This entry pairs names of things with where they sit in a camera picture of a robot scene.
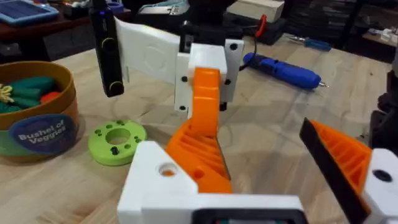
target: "screw hole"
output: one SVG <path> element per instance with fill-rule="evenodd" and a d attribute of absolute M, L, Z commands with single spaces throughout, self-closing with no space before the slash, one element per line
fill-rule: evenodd
<path fill-rule="evenodd" d="M 238 49 L 238 45 L 235 44 L 235 43 L 233 43 L 233 44 L 231 44 L 231 45 L 229 46 L 229 48 L 230 48 L 231 50 L 236 50 L 236 49 Z"/>
<path fill-rule="evenodd" d="M 172 177 L 177 173 L 177 166 L 172 163 L 162 164 L 159 173 L 164 177 Z"/>
<path fill-rule="evenodd" d="M 193 172 L 193 177 L 195 179 L 201 179 L 205 175 L 203 170 L 197 169 Z"/>
<path fill-rule="evenodd" d="M 391 175 L 384 170 L 373 170 L 372 173 L 377 179 L 381 181 L 392 182 Z"/>
<path fill-rule="evenodd" d="M 111 152 L 112 152 L 112 155 L 114 155 L 114 156 L 119 154 L 119 150 L 118 150 L 118 148 L 116 146 L 113 146 L 111 148 Z"/>

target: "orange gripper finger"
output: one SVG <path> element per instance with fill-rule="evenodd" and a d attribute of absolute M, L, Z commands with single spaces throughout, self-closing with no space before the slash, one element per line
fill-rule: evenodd
<path fill-rule="evenodd" d="M 192 131 L 204 136 L 217 135 L 220 71 L 196 68 L 193 73 Z"/>
<path fill-rule="evenodd" d="M 166 152 L 198 184 L 200 193 L 232 193 L 217 143 L 220 72 L 196 68 L 192 117 L 179 127 Z"/>

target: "green gear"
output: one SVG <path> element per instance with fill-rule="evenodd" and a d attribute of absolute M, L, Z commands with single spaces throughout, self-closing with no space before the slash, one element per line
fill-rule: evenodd
<path fill-rule="evenodd" d="M 99 125 L 88 138 L 88 149 L 102 165 L 120 166 L 132 161 L 139 142 L 147 138 L 144 127 L 130 120 L 116 120 Z M 127 141 L 113 142 L 117 139 Z"/>

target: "black screw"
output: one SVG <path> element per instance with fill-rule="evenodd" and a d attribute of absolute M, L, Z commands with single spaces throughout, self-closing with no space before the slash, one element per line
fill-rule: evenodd
<path fill-rule="evenodd" d="M 392 182 L 392 177 L 384 170 L 373 170 L 373 175 L 384 182 Z"/>
<path fill-rule="evenodd" d="M 233 44 L 231 44 L 231 45 L 229 46 L 229 49 L 231 49 L 231 50 L 236 50 L 236 49 L 238 49 L 238 45 L 235 44 L 235 43 L 233 43 Z"/>
<path fill-rule="evenodd" d="M 220 103 L 220 111 L 226 111 L 227 103 Z"/>
<path fill-rule="evenodd" d="M 119 154 L 119 150 L 118 150 L 118 148 L 117 148 L 116 146 L 113 146 L 113 147 L 111 148 L 111 152 L 112 152 L 112 155 L 114 155 L 114 156 L 116 156 L 117 154 Z"/>

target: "toy bin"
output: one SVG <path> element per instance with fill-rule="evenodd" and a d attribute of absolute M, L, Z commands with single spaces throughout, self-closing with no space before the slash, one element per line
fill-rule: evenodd
<path fill-rule="evenodd" d="M 32 77 L 51 77 L 60 94 L 38 106 L 0 113 L 0 156 L 13 162 L 53 157 L 71 148 L 79 127 L 72 74 L 50 62 L 16 62 L 0 65 L 0 83 Z"/>

